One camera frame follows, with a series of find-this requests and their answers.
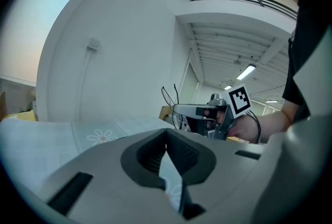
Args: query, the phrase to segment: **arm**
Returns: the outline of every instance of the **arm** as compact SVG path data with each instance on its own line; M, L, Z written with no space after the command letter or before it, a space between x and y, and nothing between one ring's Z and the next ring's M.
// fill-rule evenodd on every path
M285 132L293 123L298 107L295 103L285 101L281 111L257 117L261 127L261 142L266 143L272 134ZM234 127L229 131L229 136L236 136L251 143L256 142L257 135L256 122L246 115L237 119Z

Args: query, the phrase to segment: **ceiling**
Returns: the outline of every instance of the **ceiling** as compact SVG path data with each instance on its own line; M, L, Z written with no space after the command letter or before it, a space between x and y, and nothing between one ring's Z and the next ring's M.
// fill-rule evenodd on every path
M191 23L206 85L224 89L245 83L251 99L277 100L280 108L288 71L288 45L254 28L224 23ZM256 69L237 77L249 64Z

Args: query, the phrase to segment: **flower pattern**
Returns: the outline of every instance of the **flower pattern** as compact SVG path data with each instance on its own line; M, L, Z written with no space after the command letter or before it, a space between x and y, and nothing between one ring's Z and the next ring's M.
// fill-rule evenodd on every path
M96 130L94 130L94 133L95 133L95 135L88 135L87 136L88 140L94 142L92 144L92 146L118 139L117 137L112 136L113 132L111 130L106 130L105 133L103 133L101 130L96 129Z
M167 198L170 200L172 206L178 210L181 201L182 194L182 184L178 184L172 187L171 181L167 177L162 177L166 182L166 190L165 194Z

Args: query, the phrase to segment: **wall outlet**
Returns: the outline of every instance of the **wall outlet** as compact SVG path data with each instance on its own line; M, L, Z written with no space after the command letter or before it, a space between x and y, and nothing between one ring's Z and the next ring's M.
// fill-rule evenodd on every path
M91 38L89 45L87 46L88 50L97 51L100 45L100 40L96 38Z

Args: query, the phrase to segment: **person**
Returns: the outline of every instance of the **person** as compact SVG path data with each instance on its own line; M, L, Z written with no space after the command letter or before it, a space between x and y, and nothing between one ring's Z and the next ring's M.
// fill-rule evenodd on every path
M288 127L309 117L310 112L301 92L297 88L293 76L301 69L306 60L318 45L330 23L329 0L294 0L298 6L295 35L289 39L289 69L281 111L259 116L261 126L261 142L266 143L272 134L284 132ZM222 122L224 113L219 111L217 121ZM257 123L247 115L236 119L229 131L229 136L256 142L258 136Z

